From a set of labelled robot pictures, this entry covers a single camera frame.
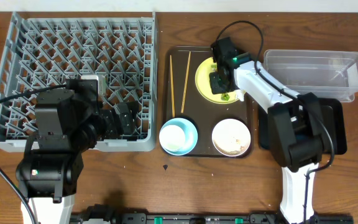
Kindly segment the green food scrap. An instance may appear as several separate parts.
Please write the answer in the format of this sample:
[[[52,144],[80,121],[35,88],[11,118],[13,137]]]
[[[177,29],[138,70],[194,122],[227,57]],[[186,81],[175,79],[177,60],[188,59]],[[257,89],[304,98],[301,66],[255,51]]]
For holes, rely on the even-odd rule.
[[[221,95],[221,99],[222,99],[223,101],[228,101],[228,100],[230,99],[230,96],[229,96],[228,93],[223,93],[223,94]]]

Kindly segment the pink bowl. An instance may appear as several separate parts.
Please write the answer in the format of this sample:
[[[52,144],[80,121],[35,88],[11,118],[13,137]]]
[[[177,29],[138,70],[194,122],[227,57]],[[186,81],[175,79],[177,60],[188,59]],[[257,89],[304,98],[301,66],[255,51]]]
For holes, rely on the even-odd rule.
[[[227,157],[241,157],[251,151],[249,128],[238,119],[224,119],[212,130],[211,139],[216,150]]]

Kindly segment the white paper cup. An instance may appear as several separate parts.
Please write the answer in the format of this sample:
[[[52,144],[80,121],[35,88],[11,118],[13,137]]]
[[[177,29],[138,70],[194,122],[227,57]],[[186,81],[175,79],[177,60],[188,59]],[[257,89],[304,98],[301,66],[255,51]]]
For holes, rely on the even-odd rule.
[[[162,128],[159,134],[161,146],[170,152],[179,151],[186,141],[184,130],[177,125],[168,125]]]

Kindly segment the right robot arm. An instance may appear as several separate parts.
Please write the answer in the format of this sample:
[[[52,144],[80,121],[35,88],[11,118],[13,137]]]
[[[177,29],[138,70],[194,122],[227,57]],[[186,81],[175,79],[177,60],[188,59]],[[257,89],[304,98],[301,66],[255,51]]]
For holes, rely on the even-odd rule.
[[[319,166],[323,152],[335,153],[318,97],[287,88],[228,37],[215,40],[211,51],[217,64],[209,75],[212,92],[248,94],[267,114],[268,149],[283,174],[282,216],[287,223],[309,223],[314,175],[332,164]]]

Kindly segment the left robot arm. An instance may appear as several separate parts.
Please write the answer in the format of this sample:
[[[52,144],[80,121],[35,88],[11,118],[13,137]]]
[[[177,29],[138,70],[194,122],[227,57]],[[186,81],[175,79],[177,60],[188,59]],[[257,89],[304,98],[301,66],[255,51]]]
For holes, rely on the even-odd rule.
[[[68,79],[37,96],[38,130],[28,137],[16,169],[25,198],[24,223],[69,223],[84,167],[82,153],[101,139],[134,132],[139,105],[131,101],[104,109],[99,99],[105,91],[95,76]]]

